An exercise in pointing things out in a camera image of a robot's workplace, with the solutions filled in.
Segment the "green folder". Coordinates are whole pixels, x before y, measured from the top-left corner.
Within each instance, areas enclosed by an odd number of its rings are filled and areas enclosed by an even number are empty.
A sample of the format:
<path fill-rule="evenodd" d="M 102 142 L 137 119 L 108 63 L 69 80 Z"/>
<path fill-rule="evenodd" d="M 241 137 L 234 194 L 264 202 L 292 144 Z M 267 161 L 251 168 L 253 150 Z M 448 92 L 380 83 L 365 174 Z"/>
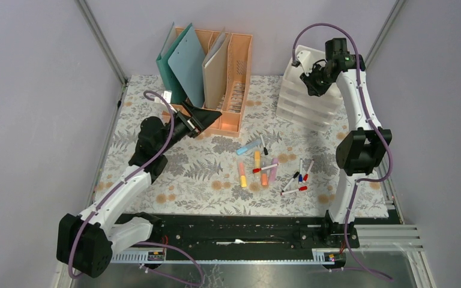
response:
<path fill-rule="evenodd" d="M 171 104 L 182 104 L 187 99 L 187 94 L 175 72 L 184 71 L 188 60 L 191 58 L 187 45 L 183 43 L 183 40 L 192 26 L 193 24 L 190 23 L 180 34 L 177 34 L 175 24 L 172 23 L 161 52 L 156 59 L 164 88 L 172 93 Z"/>

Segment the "white plastic drawer unit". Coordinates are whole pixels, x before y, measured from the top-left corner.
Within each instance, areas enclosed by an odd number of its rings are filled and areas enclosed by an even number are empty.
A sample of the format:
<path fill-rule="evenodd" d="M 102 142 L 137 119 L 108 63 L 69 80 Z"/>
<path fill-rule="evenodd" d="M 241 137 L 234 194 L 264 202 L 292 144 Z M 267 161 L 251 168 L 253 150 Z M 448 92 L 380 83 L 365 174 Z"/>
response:
<path fill-rule="evenodd" d="M 313 52 L 316 61 L 337 61 L 340 73 L 324 95 L 309 96 L 300 79 L 303 69 L 288 64 L 282 78 L 276 115 L 305 128 L 325 132 L 344 107 L 351 130 L 371 130 L 368 121 L 375 116 L 366 87 L 362 56 L 349 53 L 347 46 L 336 38 L 327 42 L 325 51 L 298 45 L 295 56 L 302 50 Z"/>

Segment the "tan kraft folder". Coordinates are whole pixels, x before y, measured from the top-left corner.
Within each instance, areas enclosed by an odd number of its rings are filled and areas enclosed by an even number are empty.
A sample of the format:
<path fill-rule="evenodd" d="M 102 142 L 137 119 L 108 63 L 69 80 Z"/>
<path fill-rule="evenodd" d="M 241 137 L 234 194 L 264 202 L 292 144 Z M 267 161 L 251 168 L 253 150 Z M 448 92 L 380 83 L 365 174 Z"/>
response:
<path fill-rule="evenodd" d="M 227 52 L 231 35 L 223 28 L 212 36 L 208 53 L 202 63 L 203 88 L 207 109 L 217 109 L 227 86 Z"/>

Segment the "light blue folder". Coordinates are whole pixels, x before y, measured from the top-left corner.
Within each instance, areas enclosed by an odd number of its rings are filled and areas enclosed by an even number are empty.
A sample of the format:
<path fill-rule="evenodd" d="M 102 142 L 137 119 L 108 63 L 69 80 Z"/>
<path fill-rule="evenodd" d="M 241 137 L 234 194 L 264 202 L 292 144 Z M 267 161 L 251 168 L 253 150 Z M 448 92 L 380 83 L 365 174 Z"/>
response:
<path fill-rule="evenodd" d="M 189 24 L 179 36 L 179 42 L 167 63 L 185 97 L 197 108 L 203 108 L 205 102 L 202 75 L 204 59 L 205 54 L 195 29 Z"/>

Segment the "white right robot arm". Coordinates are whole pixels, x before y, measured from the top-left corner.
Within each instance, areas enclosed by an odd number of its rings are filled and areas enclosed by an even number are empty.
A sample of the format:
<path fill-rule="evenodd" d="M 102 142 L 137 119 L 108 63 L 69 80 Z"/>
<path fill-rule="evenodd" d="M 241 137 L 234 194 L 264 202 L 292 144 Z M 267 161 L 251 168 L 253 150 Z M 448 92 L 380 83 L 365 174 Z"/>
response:
<path fill-rule="evenodd" d="M 309 50 L 295 51 L 293 55 L 293 63 L 303 69 L 300 79 L 308 95 L 320 97 L 331 85 L 336 85 L 348 115 L 351 130 L 336 148 L 340 168 L 336 198 L 326 211 L 317 235 L 319 242 L 327 247 L 349 248 L 361 183 L 388 152 L 392 133 L 381 127 L 373 111 L 363 57 L 348 51 L 345 38 L 328 40 L 324 59 L 315 59 Z"/>

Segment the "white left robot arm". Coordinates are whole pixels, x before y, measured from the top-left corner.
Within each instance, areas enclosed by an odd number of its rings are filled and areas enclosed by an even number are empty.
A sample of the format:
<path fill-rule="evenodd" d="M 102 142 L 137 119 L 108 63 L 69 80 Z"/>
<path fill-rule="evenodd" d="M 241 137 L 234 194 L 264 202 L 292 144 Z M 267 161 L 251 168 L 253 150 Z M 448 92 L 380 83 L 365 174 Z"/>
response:
<path fill-rule="evenodd" d="M 185 137 L 197 137 L 222 114 L 183 102 L 172 109 L 168 122 L 156 116 L 144 119 L 134 154 L 111 188 L 78 215 L 66 214 L 59 222 L 56 258 L 92 278 L 101 275 L 112 257 L 135 244 L 156 246 L 161 228 L 152 217 L 134 216 L 124 224 L 118 218 L 138 194 L 149 188 L 167 165 L 164 153 Z"/>

